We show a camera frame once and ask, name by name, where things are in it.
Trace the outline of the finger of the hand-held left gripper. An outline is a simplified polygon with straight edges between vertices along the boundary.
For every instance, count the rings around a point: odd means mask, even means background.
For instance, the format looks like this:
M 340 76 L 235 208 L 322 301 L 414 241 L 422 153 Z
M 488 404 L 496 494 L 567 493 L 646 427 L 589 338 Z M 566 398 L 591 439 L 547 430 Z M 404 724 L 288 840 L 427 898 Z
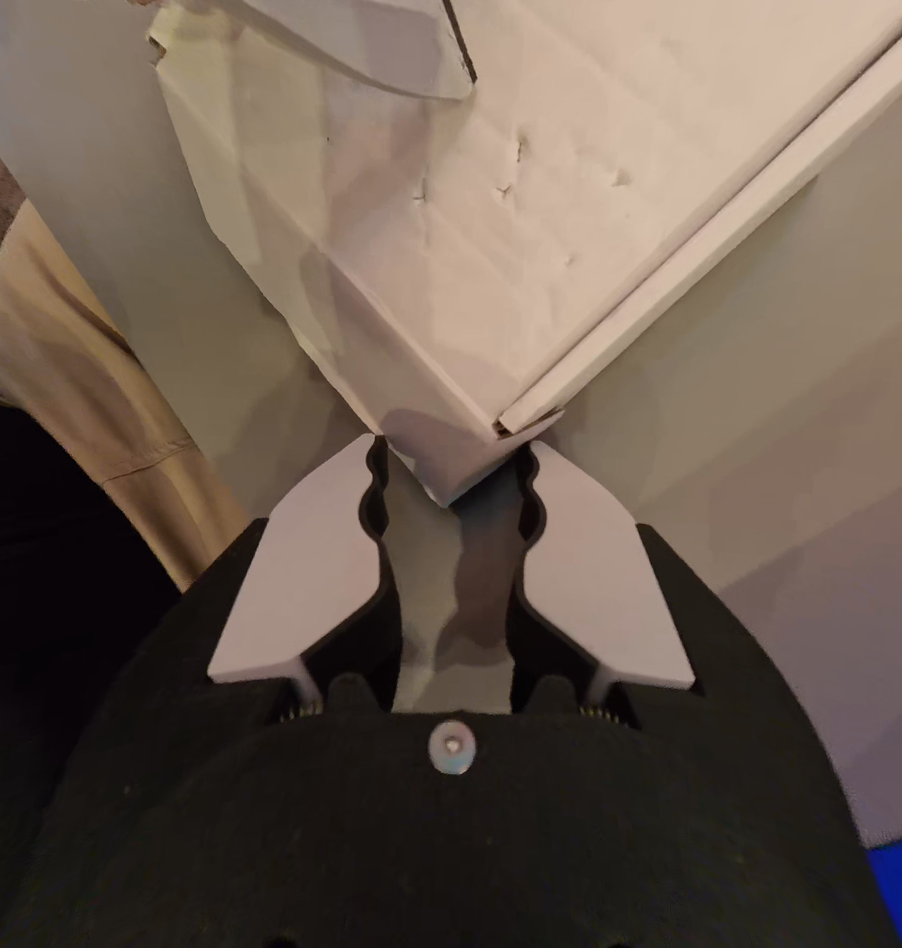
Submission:
M 413 99 L 468 99 L 476 69 L 451 2 L 137 2 L 155 9 L 147 39 L 172 71 L 222 61 L 232 79 L 353 84 Z

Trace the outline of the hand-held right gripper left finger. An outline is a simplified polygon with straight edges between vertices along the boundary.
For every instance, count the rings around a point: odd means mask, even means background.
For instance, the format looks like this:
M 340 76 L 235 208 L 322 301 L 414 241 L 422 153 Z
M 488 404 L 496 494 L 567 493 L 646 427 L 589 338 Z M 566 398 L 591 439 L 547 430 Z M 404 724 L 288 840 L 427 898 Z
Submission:
M 317 705 L 353 674 L 392 710 L 402 615 L 384 542 L 387 483 L 386 440 L 364 434 L 278 503 L 213 651 L 211 681 L 286 680 L 303 705 Z

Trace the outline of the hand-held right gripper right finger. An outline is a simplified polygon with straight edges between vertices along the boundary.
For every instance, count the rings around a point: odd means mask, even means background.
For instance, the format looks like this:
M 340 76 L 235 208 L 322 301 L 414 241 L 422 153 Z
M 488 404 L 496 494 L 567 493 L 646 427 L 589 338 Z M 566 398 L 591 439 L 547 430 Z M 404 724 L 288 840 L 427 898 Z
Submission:
M 635 518 L 549 444 L 519 452 L 521 552 L 510 591 L 510 708 L 564 680 L 583 710 L 625 685 L 691 695 L 695 670 Z

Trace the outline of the white cardboard box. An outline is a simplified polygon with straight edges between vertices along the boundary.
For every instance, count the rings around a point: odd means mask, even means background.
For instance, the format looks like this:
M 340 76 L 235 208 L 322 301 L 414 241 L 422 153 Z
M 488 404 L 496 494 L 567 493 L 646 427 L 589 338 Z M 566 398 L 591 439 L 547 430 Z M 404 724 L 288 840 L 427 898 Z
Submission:
M 205 218 L 431 498 L 552 423 L 770 209 L 821 119 L 902 80 L 902 2 L 451 2 L 477 81 L 392 91 L 258 2 L 164 2 L 156 74 Z

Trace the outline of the dark cloth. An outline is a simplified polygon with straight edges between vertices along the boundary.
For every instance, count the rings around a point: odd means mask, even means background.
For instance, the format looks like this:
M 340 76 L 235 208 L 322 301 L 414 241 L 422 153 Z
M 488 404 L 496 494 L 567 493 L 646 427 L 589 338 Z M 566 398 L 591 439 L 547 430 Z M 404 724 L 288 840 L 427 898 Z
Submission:
M 179 597 L 105 490 L 0 406 L 0 918 L 81 732 Z

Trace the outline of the person's beige trouser leg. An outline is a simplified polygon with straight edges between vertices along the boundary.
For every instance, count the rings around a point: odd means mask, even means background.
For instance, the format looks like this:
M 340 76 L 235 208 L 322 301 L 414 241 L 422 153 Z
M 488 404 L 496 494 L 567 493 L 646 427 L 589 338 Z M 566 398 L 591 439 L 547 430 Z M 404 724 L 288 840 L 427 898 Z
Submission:
M 0 405 L 66 450 L 181 592 L 251 521 L 29 200 L 0 245 Z

